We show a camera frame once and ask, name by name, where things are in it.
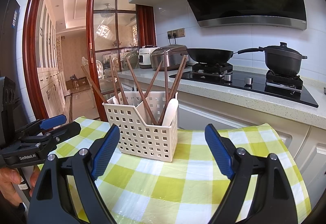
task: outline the black glass cooktop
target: black glass cooktop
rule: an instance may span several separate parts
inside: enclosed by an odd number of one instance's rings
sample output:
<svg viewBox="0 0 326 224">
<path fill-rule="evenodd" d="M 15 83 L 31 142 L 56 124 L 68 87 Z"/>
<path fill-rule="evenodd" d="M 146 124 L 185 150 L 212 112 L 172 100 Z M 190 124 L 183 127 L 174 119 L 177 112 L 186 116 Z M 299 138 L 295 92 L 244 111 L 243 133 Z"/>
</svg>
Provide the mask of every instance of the black glass cooktop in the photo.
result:
<svg viewBox="0 0 326 224">
<path fill-rule="evenodd" d="M 176 74 L 170 75 L 170 78 L 175 78 L 175 76 Z M 251 87 L 245 86 L 245 78 L 253 78 L 253 83 Z M 225 82 L 224 77 L 221 78 L 192 72 L 183 73 L 181 79 L 253 91 L 256 93 L 267 94 L 279 98 L 288 99 L 294 102 L 299 102 L 301 104 L 318 107 L 317 102 L 314 100 L 312 95 L 304 86 L 302 87 L 301 93 L 286 90 L 283 88 L 267 86 L 265 84 L 266 75 L 264 74 L 233 71 L 231 83 Z"/>
</svg>

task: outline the human hand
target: human hand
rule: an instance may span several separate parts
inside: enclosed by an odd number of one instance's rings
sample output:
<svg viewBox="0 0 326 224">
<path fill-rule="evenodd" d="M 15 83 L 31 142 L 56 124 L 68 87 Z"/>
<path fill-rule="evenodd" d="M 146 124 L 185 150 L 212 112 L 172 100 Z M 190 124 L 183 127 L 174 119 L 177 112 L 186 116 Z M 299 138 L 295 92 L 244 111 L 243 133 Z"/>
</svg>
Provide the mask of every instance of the human hand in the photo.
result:
<svg viewBox="0 0 326 224">
<path fill-rule="evenodd" d="M 34 171 L 31 175 L 31 185 L 32 188 L 29 192 L 30 196 L 32 196 L 36 180 L 40 174 L 40 169 L 38 166 L 34 166 Z M 7 199 L 12 205 L 18 207 L 20 203 L 22 203 L 22 199 L 16 192 L 14 186 L 12 184 L 20 184 L 21 176 L 15 169 L 9 169 L 7 167 L 0 169 L 0 191 L 5 199 Z"/>
</svg>

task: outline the white plastic basket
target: white plastic basket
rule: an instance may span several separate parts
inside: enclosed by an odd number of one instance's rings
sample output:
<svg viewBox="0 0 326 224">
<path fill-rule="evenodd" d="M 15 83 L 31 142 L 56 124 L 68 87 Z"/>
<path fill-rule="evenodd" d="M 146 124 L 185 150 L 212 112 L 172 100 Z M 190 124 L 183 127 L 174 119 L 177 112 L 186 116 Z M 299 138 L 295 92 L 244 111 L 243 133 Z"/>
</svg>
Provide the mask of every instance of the white plastic basket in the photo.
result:
<svg viewBox="0 0 326 224">
<path fill-rule="evenodd" d="M 169 127 L 154 126 L 139 92 L 125 92 L 129 105 L 103 103 L 110 125 L 120 128 L 118 148 L 122 153 L 132 154 L 163 162 L 171 162 L 177 146 L 177 112 Z M 146 101 L 156 119 L 159 120 L 165 105 L 165 92 L 149 92 Z"/>
</svg>

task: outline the white kitchen appliance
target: white kitchen appliance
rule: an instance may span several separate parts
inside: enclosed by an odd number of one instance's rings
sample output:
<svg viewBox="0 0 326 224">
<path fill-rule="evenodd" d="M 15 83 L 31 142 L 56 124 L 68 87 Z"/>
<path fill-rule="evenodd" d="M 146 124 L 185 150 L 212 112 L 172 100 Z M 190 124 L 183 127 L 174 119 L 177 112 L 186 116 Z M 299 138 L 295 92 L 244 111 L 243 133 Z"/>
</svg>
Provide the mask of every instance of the white kitchen appliance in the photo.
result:
<svg viewBox="0 0 326 224">
<path fill-rule="evenodd" d="M 142 69 L 150 69 L 151 66 L 151 53 L 157 49 L 157 46 L 145 46 L 141 49 L 139 49 L 139 55 L 138 55 L 138 62 L 139 66 Z"/>
</svg>

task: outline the electrical outlet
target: electrical outlet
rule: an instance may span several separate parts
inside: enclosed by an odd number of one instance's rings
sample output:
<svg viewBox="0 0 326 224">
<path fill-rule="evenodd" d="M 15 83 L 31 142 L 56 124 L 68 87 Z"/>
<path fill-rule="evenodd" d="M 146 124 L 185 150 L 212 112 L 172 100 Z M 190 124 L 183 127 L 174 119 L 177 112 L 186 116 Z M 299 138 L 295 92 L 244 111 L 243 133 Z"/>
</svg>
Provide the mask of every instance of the electrical outlet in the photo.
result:
<svg viewBox="0 0 326 224">
<path fill-rule="evenodd" d="M 177 36 L 178 36 L 178 38 L 185 37 L 185 29 L 184 28 L 179 28 Z"/>
<path fill-rule="evenodd" d="M 172 31 L 172 37 L 173 37 L 173 34 L 175 34 L 175 37 L 177 38 L 178 37 L 178 30 L 176 29 L 176 30 L 173 30 Z"/>
<path fill-rule="evenodd" d="M 172 33 L 172 31 L 168 31 L 167 34 L 170 35 L 171 38 L 173 38 L 173 33 Z"/>
</svg>

